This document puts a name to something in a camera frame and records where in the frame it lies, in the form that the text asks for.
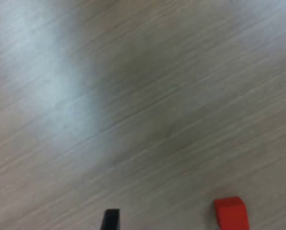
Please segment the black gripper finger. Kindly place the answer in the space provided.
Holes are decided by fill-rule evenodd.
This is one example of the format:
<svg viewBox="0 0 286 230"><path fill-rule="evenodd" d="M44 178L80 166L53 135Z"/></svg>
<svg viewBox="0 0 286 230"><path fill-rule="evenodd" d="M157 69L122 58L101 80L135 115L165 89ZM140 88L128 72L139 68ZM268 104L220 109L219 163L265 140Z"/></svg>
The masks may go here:
<svg viewBox="0 0 286 230"><path fill-rule="evenodd" d="M120 230L120 209L105 210L100 230Z"/></svg>

